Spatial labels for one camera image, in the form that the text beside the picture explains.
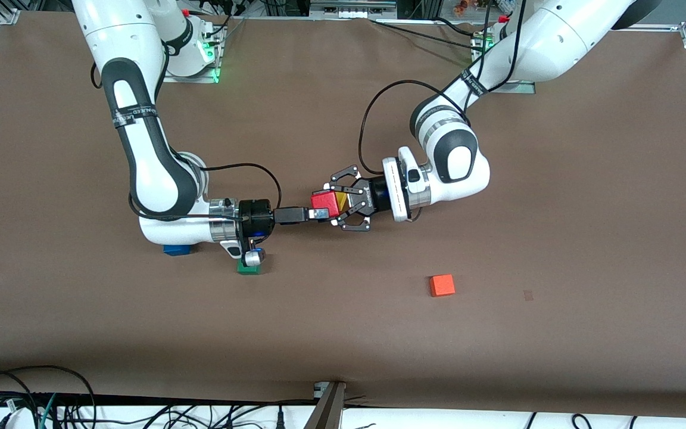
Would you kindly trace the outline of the red wooden cube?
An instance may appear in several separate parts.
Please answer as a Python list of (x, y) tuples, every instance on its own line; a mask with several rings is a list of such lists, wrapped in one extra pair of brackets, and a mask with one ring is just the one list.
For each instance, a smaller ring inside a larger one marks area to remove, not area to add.
[(313, 193), (310, 196), (310, 203), (315, 211), (326, 211), (326, 218), (335, 218), (342, 214), (338, 211), (336, 201), (343, 198), (348, 199), (346, 193), (327, 189)]

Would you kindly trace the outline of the silver frame piece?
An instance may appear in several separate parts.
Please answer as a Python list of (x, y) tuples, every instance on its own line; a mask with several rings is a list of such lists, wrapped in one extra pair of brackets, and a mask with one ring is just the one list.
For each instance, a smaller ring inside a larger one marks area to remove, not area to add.
[(310, 0), (308, 16), (320, 19), (397, 19), (397, 0)]

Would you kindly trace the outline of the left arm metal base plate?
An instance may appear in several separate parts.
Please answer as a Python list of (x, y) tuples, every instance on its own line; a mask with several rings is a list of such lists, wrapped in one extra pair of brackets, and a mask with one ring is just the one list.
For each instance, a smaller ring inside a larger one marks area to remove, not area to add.
[(515, 51), (515, 37), (499, 41), (498, 37), (489, 33), (486, 38), (482, 32), (476, 32), (471, 41), (473, 47), (483, 49), (473, 54), (473, 75), (476, 76), (487, 90), (491, 90), (504, 82), (497, 93), (507, 94), (534, 94), (533, 82), (508, 77), (513, 67), (513, 54)]

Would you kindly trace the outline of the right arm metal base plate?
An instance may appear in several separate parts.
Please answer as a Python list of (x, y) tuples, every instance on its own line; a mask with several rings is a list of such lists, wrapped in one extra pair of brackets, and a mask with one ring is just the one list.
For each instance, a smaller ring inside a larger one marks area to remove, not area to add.
[(191, 37), (180, 47), (167, 46), (168, 66), (165, 82), (212, 84), (220, 81), (227, 30), (223, 26), (203, 21), (194, 16), (187, 18)]

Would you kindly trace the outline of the orange wooden cube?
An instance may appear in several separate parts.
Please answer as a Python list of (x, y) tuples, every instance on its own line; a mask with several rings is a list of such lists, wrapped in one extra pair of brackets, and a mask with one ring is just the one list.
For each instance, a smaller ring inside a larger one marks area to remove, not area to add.
[(445, 297), (456, 293), (454, 277), (450, 274), (433, 275), (428, 282), (432, 297)]

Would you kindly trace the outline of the aluminium profile beam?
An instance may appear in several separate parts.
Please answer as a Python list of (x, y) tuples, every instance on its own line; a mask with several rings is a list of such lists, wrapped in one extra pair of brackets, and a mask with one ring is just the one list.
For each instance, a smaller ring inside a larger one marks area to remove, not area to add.
[(317, 403), (303, 429), (341, 429), (341, 415), (345, 405), (344, 382), (330, 382), (324, 396)]

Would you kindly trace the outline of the brown table cover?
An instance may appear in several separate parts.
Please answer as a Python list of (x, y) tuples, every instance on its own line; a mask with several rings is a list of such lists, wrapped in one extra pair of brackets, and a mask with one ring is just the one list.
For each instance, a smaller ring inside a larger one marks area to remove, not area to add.
[[(0, 369), (98, 394), (686, 417), (686, 49), (609, 33), (469, 109), (488, 187), (367, 233), (280, 227), (259, 275), (164, 255), (76, 17), (0, 27)], [(433, 275), (456, 293), (432, 297)]]

